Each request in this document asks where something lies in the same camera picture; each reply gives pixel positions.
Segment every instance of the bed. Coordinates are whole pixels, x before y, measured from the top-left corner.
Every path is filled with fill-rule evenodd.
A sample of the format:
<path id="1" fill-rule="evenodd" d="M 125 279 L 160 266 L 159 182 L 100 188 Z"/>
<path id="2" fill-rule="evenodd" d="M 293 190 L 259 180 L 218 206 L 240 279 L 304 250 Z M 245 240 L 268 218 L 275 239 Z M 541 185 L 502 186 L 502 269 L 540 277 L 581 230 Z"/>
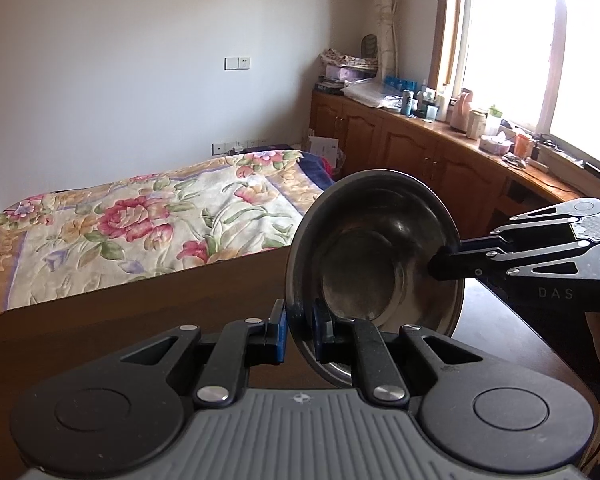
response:
<path id="1" fill-rule="evenodd" d="M 0 313 L 288 246 L 331 184 L 275 150 L 28 197 L 0 213 Z"/>

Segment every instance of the light switch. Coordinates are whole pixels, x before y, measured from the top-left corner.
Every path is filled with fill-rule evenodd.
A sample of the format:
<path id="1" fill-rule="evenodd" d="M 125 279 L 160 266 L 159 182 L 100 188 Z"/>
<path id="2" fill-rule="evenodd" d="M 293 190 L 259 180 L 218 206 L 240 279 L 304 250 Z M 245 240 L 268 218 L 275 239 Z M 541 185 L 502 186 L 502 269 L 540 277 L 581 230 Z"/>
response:
<path id="1" fill-rule="evenodd" d="M 224 69 L 225 70 L 238 70 L 239 57 L 225 57 L 224 58 Z"/>

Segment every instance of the metal bowl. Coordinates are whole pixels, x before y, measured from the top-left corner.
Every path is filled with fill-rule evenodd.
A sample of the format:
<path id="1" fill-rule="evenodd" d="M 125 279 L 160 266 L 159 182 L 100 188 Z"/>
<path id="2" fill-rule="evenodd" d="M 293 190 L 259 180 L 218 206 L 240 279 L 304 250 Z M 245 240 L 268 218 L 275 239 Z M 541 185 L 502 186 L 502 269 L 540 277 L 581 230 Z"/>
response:
<path id="1" fill-rule="evenodd" d="M 331 383 L 351 384 L 346 366 L 315 360 L 316 298 L 337 316 L 369 319 L 384 332 L 418 324 L 451 335 L 464 280 L 437 282 L 427 264 L 440 247 L 458 244 L 443 203 L 411 176 L 360 171 L 328 188 L 300 223 L 286 265 L 289 329 L 304 358 Z"/>

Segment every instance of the cabinet door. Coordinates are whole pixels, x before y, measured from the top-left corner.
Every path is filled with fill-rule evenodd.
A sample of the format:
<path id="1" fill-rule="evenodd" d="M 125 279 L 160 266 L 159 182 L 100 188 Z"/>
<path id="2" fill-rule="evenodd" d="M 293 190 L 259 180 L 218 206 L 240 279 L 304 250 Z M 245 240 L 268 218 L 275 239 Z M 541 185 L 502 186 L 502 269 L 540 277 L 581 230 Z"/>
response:
<path id="1" fill-rule="evenodd" d="M 434 134 L 423 132 L 404 119 L 385 119 L 375 166 L 402 171 L 430 184 L 430 168 L 436 147 Z"/>
<path id="2" fill-rule="evenodd" d="M 488 225 L 506 176 L 478 153 L 441 142 L 433 163 L 433 191 L 456 222 L 461 238 L 488 234 Z"/>
<path id="3" fill-rule="evenodd" d="M 377 149 L 382 119 L 362 105 L 345 104 L 343 151 L 346 155 L 342 173 L 348 175 L 373 167 L 374 152 Z"/>
<path id="4" fill-rule="evenodd" d="M 311 100 L 311 118 L 309 126 L 317 137 L 338 139 L 342 145 L 342 101 L 334 96 L 314 92 Z"/>

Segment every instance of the curtain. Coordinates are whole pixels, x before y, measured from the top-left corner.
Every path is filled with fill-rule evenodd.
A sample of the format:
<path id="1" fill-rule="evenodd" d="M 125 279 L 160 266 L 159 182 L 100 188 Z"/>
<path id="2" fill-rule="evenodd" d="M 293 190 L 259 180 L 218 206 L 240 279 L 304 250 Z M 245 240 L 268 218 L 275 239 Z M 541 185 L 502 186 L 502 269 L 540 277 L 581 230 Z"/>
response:
<path id="1" fill-rule="evenodd" d="M 378 76 L 384 80 L 385 76 L 397 75 L 398 51 L 395 36 L 395 11 L 398 0 L 374 0 L 376 18 L 378 20 Z"/>

